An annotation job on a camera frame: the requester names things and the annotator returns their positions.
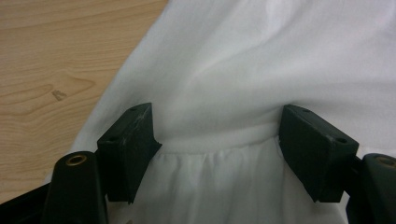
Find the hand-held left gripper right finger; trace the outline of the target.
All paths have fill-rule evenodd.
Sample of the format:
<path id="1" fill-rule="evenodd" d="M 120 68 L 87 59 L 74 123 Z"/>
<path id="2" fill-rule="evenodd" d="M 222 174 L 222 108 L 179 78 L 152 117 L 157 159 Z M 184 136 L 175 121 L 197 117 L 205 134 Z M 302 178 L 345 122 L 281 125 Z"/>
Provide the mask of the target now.
<path id="1" fill-rule="evenodd" d="M 315 202 L 338 203 L 342 180 L 353 163 L 359 143 L 314 112 L 285 105 L 279 126 L 285 161 Z"/>

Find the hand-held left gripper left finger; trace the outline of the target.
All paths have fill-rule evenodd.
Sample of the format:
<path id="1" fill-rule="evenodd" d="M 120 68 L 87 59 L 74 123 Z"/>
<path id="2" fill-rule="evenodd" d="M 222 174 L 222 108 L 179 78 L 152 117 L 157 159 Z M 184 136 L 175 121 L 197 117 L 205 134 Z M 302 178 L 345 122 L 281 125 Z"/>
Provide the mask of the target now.
<path id="1" fill-rule="evenodd" d="M 149 162 L 162 146 L 154 137 L 152 104 L 127 109 L 99 138 L 97 146 L 107 199 L 133 203 Z"/>

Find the white shorts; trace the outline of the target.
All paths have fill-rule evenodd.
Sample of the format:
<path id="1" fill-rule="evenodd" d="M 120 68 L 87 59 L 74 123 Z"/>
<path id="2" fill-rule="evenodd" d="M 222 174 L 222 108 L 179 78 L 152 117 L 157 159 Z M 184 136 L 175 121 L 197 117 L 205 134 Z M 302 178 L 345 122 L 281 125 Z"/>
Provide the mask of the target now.
<path id="1" fill-rule="evenodd" d="M 169 0 L 79 132 L 151 103 L 161 149 L 110 224 L 347 224 L 284 162 L 284 105 L 396 156 L 396 0 Z"/>

